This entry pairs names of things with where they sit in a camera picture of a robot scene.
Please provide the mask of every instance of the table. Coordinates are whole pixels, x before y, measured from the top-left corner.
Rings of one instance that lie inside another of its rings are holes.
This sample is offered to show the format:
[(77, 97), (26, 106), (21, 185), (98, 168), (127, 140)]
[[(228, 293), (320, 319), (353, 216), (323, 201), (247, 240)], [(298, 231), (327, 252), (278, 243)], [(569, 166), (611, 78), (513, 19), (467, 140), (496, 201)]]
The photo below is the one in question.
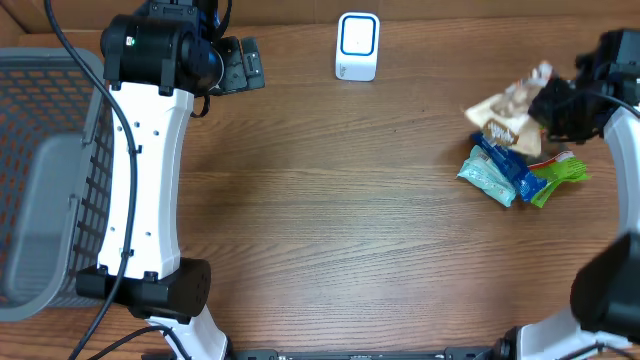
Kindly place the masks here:
[[(456, 179), (474, 130), (463, 109), (541, 60), (571, 77), (600, 33), (639, 21), (384, 22), (372, 83), (335, 79), (333, 25), (230, 29), (257, 36), (267, 87), (214, 98), (191, 120), (178, 208), (183, 256), (211, 263), (218, 326), (239, 349), (429, 350), (490, 345), (560, 310), (576, 271), (615, 237), (608, 149), (574, 146), (593, 179), (544, 209), (505, 209)], [(99, 53), (99, 33), (69, 37)], [(66, 357), (96, 311), (0, 324), (0, 357)], [(143, 326), (114, 307), (82, 357)], [(165, 349), (150, 334), (111, 358)]]

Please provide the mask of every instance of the gray tray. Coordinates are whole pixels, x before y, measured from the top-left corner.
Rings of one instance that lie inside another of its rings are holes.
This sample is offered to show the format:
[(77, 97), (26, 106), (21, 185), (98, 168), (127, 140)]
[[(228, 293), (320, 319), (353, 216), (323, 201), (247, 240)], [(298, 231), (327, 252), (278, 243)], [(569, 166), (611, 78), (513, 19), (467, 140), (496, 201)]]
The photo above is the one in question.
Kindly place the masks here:
[(0, 49), (0, 321), (98, 303), (75, 274), (102, 246), (112, 148), (111, 110), (64, 49)]

